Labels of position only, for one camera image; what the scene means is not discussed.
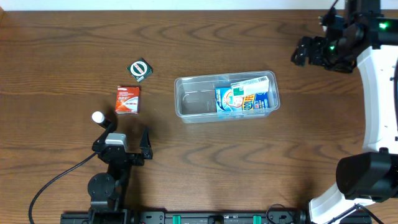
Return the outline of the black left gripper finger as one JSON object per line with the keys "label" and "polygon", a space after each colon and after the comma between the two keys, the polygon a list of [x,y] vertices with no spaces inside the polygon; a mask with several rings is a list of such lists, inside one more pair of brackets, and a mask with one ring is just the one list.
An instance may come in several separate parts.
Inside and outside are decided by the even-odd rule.
{"label": "black left gripper finger", "polygon": [[153,158],[152,146],[149,139],[149,129],[147,126],[144,127],[139,147],[144,159]]}
{"label": "black left gripper finger", "polygon": [[104,129],[104,132],[96,140],[98,144],[104,144],[108,134],[115,132],[117,130],[117,124],[112,122],[103,122],[99,125]]}

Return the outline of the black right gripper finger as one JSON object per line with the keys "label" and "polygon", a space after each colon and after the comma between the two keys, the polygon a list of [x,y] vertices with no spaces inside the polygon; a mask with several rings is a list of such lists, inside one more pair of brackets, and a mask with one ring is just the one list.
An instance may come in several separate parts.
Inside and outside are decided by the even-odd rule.
{"label": "black right gripper finger", "polygon": [[302,37],[294,50],[290,61],[293,62],[295,65],[304,66],[306,59],[309,55],[310,47],[312,44],[311,37]]}
{"label": "black right gripper finger", "polygon": [[310,41],[308,50],[308,62],[310,65],[324,66],[325,58],[323,56],[326,46],[326,38],[316,36]]}

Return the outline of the white capped dark bottle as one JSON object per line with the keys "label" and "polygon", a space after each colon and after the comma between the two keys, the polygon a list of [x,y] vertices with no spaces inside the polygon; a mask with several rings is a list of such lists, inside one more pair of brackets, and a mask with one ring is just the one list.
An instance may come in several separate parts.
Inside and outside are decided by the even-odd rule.
{"label": "white capped dark bottle", "polygon": [[100,111],[95,111],[91,115],[92,120],[101,126],[102,128],[106,129],[111,124],[111,121]]}

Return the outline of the red medicine box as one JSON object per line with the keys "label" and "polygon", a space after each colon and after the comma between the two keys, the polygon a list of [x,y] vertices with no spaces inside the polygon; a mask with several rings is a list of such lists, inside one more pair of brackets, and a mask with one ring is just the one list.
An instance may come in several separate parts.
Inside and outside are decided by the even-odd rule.
{"label": "red medicine box", "polygon": [[119,86],[115,112],[117,114],[138,114],[140,92],[140,88],[136,86]]}

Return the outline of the white green box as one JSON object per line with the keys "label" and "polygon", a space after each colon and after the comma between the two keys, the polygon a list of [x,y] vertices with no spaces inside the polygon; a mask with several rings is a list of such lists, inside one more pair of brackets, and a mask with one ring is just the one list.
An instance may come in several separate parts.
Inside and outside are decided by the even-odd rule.
{"label": "white green box", "polygon": [[264,77],[253,78],[231,84],[233,96],[248,96],[256,93],[264,93],[269,89],[269,79]]}

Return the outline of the blue cool fever box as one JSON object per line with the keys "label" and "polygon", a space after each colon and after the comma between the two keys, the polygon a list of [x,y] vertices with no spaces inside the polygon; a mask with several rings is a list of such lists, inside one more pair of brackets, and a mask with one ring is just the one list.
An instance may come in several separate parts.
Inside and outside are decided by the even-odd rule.
{"label": "blue cool fever box", "polygon": [[222,87],[215,89],[215,99],[218,113],[232,112],[243,114],[269,109],[267,92],[248,96],[233,96],[231,88]]}

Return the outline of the small green square box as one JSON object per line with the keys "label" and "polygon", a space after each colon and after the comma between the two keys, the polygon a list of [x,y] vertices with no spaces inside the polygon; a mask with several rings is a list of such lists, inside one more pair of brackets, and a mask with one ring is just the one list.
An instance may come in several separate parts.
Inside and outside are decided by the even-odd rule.
{"label": "small green square box", "polygon": [[140,58],[127,67],[127,71],[138,82],[142,82],[153,74],[153,68],[144,58]]}

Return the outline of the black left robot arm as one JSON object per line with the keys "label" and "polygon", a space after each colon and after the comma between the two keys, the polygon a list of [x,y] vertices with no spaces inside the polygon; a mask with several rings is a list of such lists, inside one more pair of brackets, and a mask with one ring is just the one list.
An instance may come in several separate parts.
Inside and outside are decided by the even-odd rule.
{"label": "black left robot arm", "polygon": [[116,126],[108,125],[104,133],[93,143],[92,150],[108,165],[106,172],[94,175],[88,182],[91,209],[96,212],[118,212],[133,166],[143,166],[153,158],[149,130],[144,128],[139,143],[140,153],[127,151],[127,136],[115,133]]}

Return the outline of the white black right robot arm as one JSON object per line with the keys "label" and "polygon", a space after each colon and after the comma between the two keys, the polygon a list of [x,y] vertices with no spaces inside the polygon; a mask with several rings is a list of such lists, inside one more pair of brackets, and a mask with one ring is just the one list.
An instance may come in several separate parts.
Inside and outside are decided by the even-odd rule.
{"label": "white black right robot arm", "polygon": [[342,158],[336,182],[309,201],[297,223],[371,222],[368,206],[397,197],[397,20],[386,18],[379,0],[346,0],[321,17],[323,37],[303,37],[291,60],[351,73],[357,68],[364,92],[362,153]]}

